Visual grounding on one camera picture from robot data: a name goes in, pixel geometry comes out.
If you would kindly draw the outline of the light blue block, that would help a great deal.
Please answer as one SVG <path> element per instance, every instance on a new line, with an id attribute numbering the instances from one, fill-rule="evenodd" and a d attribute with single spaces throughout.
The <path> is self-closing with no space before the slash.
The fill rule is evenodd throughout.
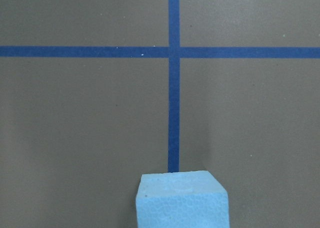
<path id="1" fill-rule="evenodd" d="M 138 227 L 229 227 L 229 198 L 208 171 L 144 174 L 135 198 Z"/>

